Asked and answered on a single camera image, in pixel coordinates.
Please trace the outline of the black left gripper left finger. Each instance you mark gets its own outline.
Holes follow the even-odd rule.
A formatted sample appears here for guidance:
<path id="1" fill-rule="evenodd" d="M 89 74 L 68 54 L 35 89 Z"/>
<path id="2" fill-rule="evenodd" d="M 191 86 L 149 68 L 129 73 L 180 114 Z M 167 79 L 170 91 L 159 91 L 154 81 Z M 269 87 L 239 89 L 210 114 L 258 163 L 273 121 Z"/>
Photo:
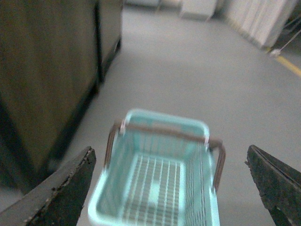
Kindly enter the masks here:
<path id="1" fill-rule="evenodd" d="M 2 226 L 75 226 L 96 164 L 88 146 L 0 214 Z"/>

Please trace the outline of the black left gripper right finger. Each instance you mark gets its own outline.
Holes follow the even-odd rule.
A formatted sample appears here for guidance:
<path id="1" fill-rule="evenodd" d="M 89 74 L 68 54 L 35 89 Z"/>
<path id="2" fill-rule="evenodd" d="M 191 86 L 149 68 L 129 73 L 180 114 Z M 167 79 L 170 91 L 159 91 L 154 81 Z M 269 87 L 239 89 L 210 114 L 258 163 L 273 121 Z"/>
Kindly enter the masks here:
<path id="1" fill-rule="evenodd" d="M 255 145 L 246 165 L 264 207 L 277 226 L 301 224 L 301 173 Z"/>

